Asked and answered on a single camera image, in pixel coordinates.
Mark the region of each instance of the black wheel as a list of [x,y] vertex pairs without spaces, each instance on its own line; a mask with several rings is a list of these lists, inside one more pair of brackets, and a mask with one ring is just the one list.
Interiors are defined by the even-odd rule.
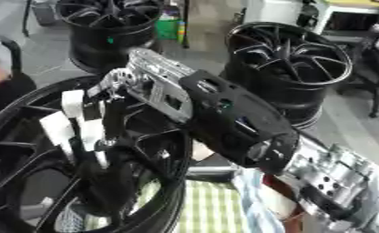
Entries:
[[[86,76],[57,83],[22,97],[0,113],[0,233],[170,232],[174,228],[192,146],[191,139],[163,115],[127,96],[128,135],[108,151],[108,169],[77,149],[77,162],[72,165],[39,125],[41,117],[60,110],[63,91],[86,89],[97,81]],[[76,138],[70,142],[79,147]],[[45,172],[55,175],[46,177]],[[35,177],[46,179],[35,187]],[[144,188],[152,183],[159,185],[158,191],[138,206]],[[35,192],[42,196],[30,198]],[[53,203],[35,225],[28,223],[24,204],[37,204],[44,197],[54,198]],[[86,231],[83,216],[105,218],[108,223]]]
[[240,25],[226,43],[230,62],[224,76],[270,102],[296,127],[315,123],[325,88],[352,71],[341,48],[297,26]]
[[159,0],[60,0],[56,11],[70,26],[71,60],[90,73],[124,66],[133,46],[160,51]]

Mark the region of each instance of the machine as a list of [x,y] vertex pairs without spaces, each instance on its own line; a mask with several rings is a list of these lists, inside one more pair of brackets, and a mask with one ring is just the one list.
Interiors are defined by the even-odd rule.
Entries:
[[[116,93],[120,89],[228,160],[285,180],[304,210],[328,229],[379,232],[379,167],[349,148],[327,148],[293,129],[245,89],[142,48],[132,49],[127,67],[112,70],[87,95],[106,90],[107,101],[116,103],[123,98]],[[82,102],[64,108],[77,109]],[[106,112],[112,117],[105,117],[104,128],[111,133],[97,143],[118,142],[123,132],[111,126],[118,125],[119,113],[116,108]],[[111,157],[97,154],[97,161],[106,169]]]

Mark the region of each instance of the wheel spoke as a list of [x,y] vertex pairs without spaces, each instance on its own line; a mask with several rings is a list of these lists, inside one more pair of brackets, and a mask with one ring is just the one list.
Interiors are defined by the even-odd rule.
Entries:
[[272,50],[264,44],[258,46],[247,46],[241,49],[233,51],[234,54],[248,53],[248,54],[259,54],[262,55],[266,60],[269,60],[272,56]]
[[109,17],[110,17],[110,15],[102,15],[101,17],[99,17],[98,19],[96,19],[95,21],[90,23],[89,26],[90,27],[96,27],[99,24],[101,24],[104,20],[108,19]]
[[151,17],[149,17],[147,13],[151,11],[157,11],[158,9],[159,9],[158,7],[152,6],[152,5],[141,5],[141,6],[132,6],[132,7],[125,8],[125,10],[135,12],[141,16],[145,16],[147,19],[151,19]]
[[323,73],[325,74],[325,76],[326,76],[329,80],[333,80],[333,76],[330,74],[330,72],[328,72],[327,69],[324,68],[324,66],[321,65],[321,64],[317,61],[317,59],[315,59],[314,57],[312,57],[312,62],[313,62],[318,68],[320,68],[320,69],[323,71]]
[[252,36],[249,36],[249,35],[233,34],[233,36],[238,37],[240,39],[247,40],[247,41],[252,42],[254,44],[262,44],[261,41],[257,40],[256,38],[253,38]]
[[49,114],[53,114],[59,109],[46,106],[23,106],[21,110],[28,116],[32,117],[46,117]]
[[20,167],[17,171],[13,172],[9,177],[6,177],[0,182],[0,191],[3,191],[7,186],[15,183],[18,179],[21,179],[28,171],[37,167],[41,162],[50,158],[50,159],[60,159],[62,153],[58,148],[49,150],[43,154],[36,154],[31,156],[25,164]]
[[25,142],[0,142],[0,150],[15,149],[35,152],[35,144]]
[[64,3],[58,3],[59,5],[68,5],[68,6],[79,6],[79,7],[83,7],[83,8],[92,8],[92,9],[95,9],[95,10],[98,10],[97,7],[95,7],[94,5],[86,5],[86,4],[64,4]]
[[39,220],[35,232],[38,231],[52,231],[55,228],[57,216],[61,211],[77,197],[77,193],[80,188],[81,178],[74,176],[67,187],[61,192],[61,194],[55,199],[55,202],[46,211],[46,213]]
[[257,35],[264,40],[269,47],[276,48],[279,44],[276,44],[276,38],[272,32],[268,32],[266,30],[260,28],[254,28],[253,32],[257,33]]
[[303,56],[303,55],[295,56],[294,62],[296,63],[302,62],[306,64],[308,68],[315,69],[315,71],[319,73],[317,73],[314,76],[316,76],[316,78],[319,80],[324,80],[324,81],[333,80],[333,76],[330,74],[330,72],[328,72],[328,70],[316,59],[314,59],[314,57],[312,56]]
[[294,68],[290,60],[285,59],[283,60],[283,62],[285,64],[284,69],[287,71],[291,79],[294,81],[302,82],[302,79],[300,78],[299,74],[297,73],[297,70]]
[[333,52],[334,49],[335,47],[329,46],[329,45],[317,44],[317,43],[306,43],[306,44],[301,44],[299,46],[296,46],[294,48],[293,54],[305,55],[306,53],[312,54],[313,52],[319,52],[319,53]]
[[124,7],[131,7],[132,5],[144,5],[145,3],[148,3],[149,0],[128,0],[124,1]]
[[97,16],[100,16],[100,14],[98,12],[95,11],[95,8],[85,8],[85,9],[81,9],[81,10],[78,10],[76,11],[75,13],[72,13],[71,15],[68,15],[66,17],[66,20],[74,20],[78,17],[83,17],[83,16],[86,16],[86,15],[97,15]]
[[280,46],[282,44],[281,41],[281,32],[280,32],[280,27],[279,25],[276,25],[274,27],[274,41],[275,41],[275,47]]
[[317,62],[330,62],[330,63],[334,63],[336,65],[339,65],[339,66],[347,66],[347,64],[345,64],[345,62],[342,62],[342,61],[339,61],[339,60],[336,60],[336,59],[332,59],[330,57],[325,57],[325,56],[313,56],[312,57],[314,60],[316,60]]

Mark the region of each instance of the gray floor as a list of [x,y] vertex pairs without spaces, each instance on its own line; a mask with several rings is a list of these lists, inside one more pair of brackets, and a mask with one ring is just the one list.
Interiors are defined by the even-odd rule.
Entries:
[[[31,15],[31,36],[22,36],[20,22],[24,2],[0,0],[0,33],[22,46],[25,72],[39,86],[85,75],[67,58],[68,37],[65,27],[40,27]],[[166,55],[193,68],[218,74],[227,60],[224,36],[230,28],[233,14],[241,9],[240,2],[193,0],[192,3],[189,29],[191,49],[183,50],[175,43],[166,43]],[[328,144],[337,142],[351,147],[379,164],[379,118],[367,116],[370,104],[370,96],[366,93],[352,92],[338,96],[330,91],[321,119],[308,131]]]

